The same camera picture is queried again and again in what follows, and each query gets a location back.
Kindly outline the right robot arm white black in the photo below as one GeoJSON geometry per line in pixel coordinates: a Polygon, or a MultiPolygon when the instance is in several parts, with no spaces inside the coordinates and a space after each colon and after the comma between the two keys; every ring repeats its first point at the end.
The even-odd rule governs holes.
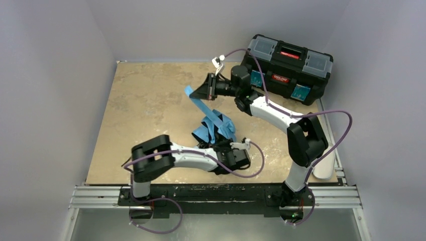
{"type": "Polygon", "coordinates": [[[251,72],[245,66],[234,66],[230,79],[221,79],[219,74],[208,73],[203,84],[193,90],[185,88],[185,94],[217,127],[220,135],[230,138],[229,125],[209,110],[204,100],[215,100],[219,95],[231,96],[237,108],[262,119],[287,135],[288,153],[292,159],[289,174],[283,182],[282,201],[288,204],[300,199],[307,191],[307,180],[315,161],[318,161],[329,144],[316,115],[302,115],[270,101],[266,94],[251,86],[251,72]]]}

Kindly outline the light blue folding umbrella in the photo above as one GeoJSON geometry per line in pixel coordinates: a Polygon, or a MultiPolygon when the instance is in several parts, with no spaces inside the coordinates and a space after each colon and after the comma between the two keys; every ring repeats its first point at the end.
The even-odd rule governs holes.
{"type": "Polygon", "coordinates": [[[207,149],[210,144],[222,140],[237,140],[236,127],[229,117],[216,109],[210,109],[200,99],[189,99],[204,114],[201,125],[191,133],[198,141],[197,148],[207,149]]]}

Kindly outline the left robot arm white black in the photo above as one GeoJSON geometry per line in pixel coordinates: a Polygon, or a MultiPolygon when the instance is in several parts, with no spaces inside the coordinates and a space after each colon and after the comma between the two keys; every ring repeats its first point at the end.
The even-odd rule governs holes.
{"type": "Polygon", "coordinates": [[[192,168],[216,175],[227,175],[251,165],[248,154],[251,141],[222,140],[204,148],[190,148],[159,135],[131,148],[130,162],[124,168],[131,172],[132,195],[143,199],[150,195],[151,182],[172,168],[192,168]]]}

